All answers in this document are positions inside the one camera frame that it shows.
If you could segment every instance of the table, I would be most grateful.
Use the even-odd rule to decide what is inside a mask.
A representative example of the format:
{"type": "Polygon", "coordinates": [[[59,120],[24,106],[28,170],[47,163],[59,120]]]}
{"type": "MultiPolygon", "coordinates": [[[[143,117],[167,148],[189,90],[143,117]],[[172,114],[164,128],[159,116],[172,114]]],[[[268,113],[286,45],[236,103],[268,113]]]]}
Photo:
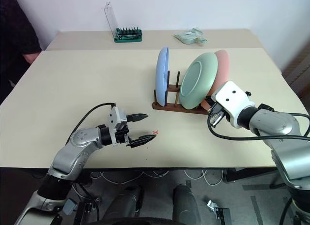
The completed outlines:
{"type": "Polygon", "coordinates": [[[59,32],[46,50],[160,49],[164,46],[173,49],[263,48],[257,37],[246,29],[202,31],[208,40],[205,45],[185,45],[173,37],[183,30],[146,30],[142,42],[118,44],[114,43],[110,31],[65,31],[59,32]]]}
{"type": "MultiPolygon", "coordinates": [[[[1,167],[49,168],[77,122],[90,108],[105,102],[116,102],[127,114],[149,115],[128,124],[131,137],[157,130],[158,135],[148,144],[133,149],[124,144],[106,146],[89,158],[86,168],[274,166],[270,148],[262,141],[222,140],[210,134],[204,115],[152,109],[160,47],[70,50],[67,46],[67,50],[53,50],[54,44],[40,54],[0,106],[1,167]]],[[[198,55],[223,48],[208,44],[183,46],[170,49],[172,84],[176,82],[177,71],[183,79],[187,67],[198,55]]],[[[250,91],[256,105],[265,103],[280,111],[306,113],[263,47],[225,50],[230,57],[230,79],[244,91],[250,91]]],[[[174,97],[170,94],[168,102],[174,102],[174,97]]],[[[82,127],[106,124],[109,110],[97,109],[82,127]]],[[[304,132],[307,121],[298,120],[304,132]]],[[[229,136],[253,135],[225,121],[217,126],[217,132],[229,136]]]]}

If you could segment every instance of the dark clothing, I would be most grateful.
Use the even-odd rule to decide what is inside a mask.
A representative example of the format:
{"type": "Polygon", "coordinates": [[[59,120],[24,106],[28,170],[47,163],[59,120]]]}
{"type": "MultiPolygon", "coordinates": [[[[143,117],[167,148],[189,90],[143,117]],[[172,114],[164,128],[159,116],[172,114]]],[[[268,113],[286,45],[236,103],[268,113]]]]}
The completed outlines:
{"type": "Polygon", "coordinates": [[[35,31],[17,0],[0,0],[0,23],[1,104],[8,95],[7,92],[12,90],[8,80],[16,84],[30,66],[22,55],[40,52],[41,48],[35,31]]]}

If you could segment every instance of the black cable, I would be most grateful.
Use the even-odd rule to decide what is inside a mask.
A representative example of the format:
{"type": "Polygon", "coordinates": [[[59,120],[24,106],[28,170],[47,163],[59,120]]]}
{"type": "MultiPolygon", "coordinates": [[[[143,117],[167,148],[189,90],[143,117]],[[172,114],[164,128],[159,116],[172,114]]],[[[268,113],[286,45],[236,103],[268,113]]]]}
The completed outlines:
{"type": "Polygon", "coordinates": [[[310,133],[310,116],[309,115],[306,115],[306,114],[299,114],[299,113],[289,113],[290,115],[293,115],[293,116],[301,116],[301,117],[305,117],[309,120],[309,126],[308,126],[308,129],[306,130],[304,136],[308,136],[309,133],[310,133]]]}
{"type": "Polygon", "coordinates": [[[265,136],[251,136],[251,137],[231,137],[231,136],[225,136],[225,135],[220,135],[216,133],[211,126],[210,116],[208,116],[207,124],[208,124],[208,128],[210,132],[216,137],[221,138],[221,139],[238,140],[238,141],[264,140],[264,139],[302,139],[302,140],[310,141],[309,137],[304,137],[301,135],[265,135],[265,136]]]}
{"type": "Polygon", "coordinates": [[[100,214],[99,214],[99,207],[98,204],[96,203],[95,199],[93,198],[93,196],[91,196],[91,194],[84,188],[84,186],[81,183],[78,183],[78,185],[81,187],[81,189],[84,191],[84,193],[92,199],[92,202],[95,204],[96,206],[96,211],[97,211],[97,221],[100,220],[100,214]]]}
{"type": "Polygon", "coordinates": [[[290,207],[291,203],[292,203],[292,198],[290,198],[290,199],[287,201],[287,203],[285,204],[285,207],[284,207],[284,209],[283,209],[283,211],[282,211],[282,215],[281,215],[281,218],[280,218],[279,225],[283,225],[286,212],[287,212],[288,208],[290,207]]]}
{"type": "Polygon", "coordinates": [[[78,196],[79,201],[82,202],[82,198],[78,194],[77,196],[78,196]]]}
{"type": "Polygon", "coordinates": [[[89,114],[92,113],[94,110],[96,110],[97,108],[99,108],[99,107],[101,107],[101,106],[104,106],[104,105],[110,105],[111,107],[116,106],[115,103],[102,103],[102,104],[99,104],[99,105],[95,106],[95,107],[92,108],[90,111],[88,111],[88,112],[86,113],[86,115],[84,115],[84,117],[80,120],[80,122],[78,122],[78,124],[76,125],[76,127],[73,129],[73,131],[71,132],[71,134],[69,135],[69,137],[68,137],[68,139],[67,139],[66,144],[69,142],[70,137],[71,137],[71,135],[73,134],[73,132],[75,132],[75,131],[78,129],[78,127],[79,127],[79,126],[81,125],[81,123],[86,119],[86,117],[89,116],[89,114]]]}
{"type": "Polygon", "coordinates": [[[78,197],[79,198],[84,198],[84,199],[86,199],[86,200],[89,200],[89,201],[92,201],[93,199],[92,198],[88,198],[88,197],[86,197],[86,196],[83,196],[78,190],[77,190],[77,186],[76,186],[76,183],[74,183],[73,185],[72,185],[72,187],[73,187],[73,189],[75,190],[75,192],[76,192],[76,194],[78,195],[78,197]]]}

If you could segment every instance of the dish rack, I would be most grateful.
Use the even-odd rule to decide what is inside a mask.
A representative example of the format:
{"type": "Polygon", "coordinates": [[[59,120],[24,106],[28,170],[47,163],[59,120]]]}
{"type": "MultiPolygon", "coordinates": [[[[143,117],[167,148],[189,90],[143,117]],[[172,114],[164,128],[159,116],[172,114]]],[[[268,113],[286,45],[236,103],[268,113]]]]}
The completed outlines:
{"type": "Polygon", "coordinates": [[[175,111],[175,112],[184,112],[184,113],[192,113],[192,114],[202,114],[202,115],[209,114],[208,111],[203,109],[200,104],[197,107],[190,109],[190,110],[187,110],[181,104],[178,104],[180,88],[181,88],[181,86],[179,85],[180,71],[178,71],[175,85],[169,84],[169,78],[170,78],[170,71],[168,71],[168,74],[167,74],[167,90],[166,90],[166,96],[165,96],[165,106],[161,106],[157,102],[156,90],[154,90],[154,102],[152,103],[152,108],[154,110],[166,110],[166,111],[175,111]],[[168,92],[176,92],[174,103],[167,103],[168,92]]]}

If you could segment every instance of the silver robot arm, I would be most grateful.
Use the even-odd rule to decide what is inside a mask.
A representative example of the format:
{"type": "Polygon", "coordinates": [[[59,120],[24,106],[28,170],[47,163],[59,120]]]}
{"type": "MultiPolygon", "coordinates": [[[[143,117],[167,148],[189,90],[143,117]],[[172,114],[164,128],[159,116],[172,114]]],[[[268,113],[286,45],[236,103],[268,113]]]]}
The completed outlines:
{"type": "Polygon", "coordinates": [[[146,117],[145,114],[126,116],[121,109],[113,106],[108,117],[108,127],[100,125],[72,133],[68,143],[56,154],[43,184],[32,194],[15,224],[60,224],[62,218],[57,213],[64,206],[72,184],[93,152],[106,145],[116,146],[117,143],[125,143],[133,148],[155,138],[156,135],[144,135],[131,140],[127,135],[127,122],[146,117]]]}
{"type": "Polygon", "coordinates": [[[272,159],[288,186],[297,215],[303,222],[310,223],[310,139],[301,135],[294,116],[264,104],[256,108],[248,96],[249,92],[244,93],[232,81],[224,83],[207,99],[213,103],[208,127],[219,138],[246,140],[219,135],[212,130],[211,127],[226,116],[235,128],[244,127],[257,136],[268,136],[264,143],[271,148],[272,159]],[[288,139],[287,135],[298,137],[288,139]]]}

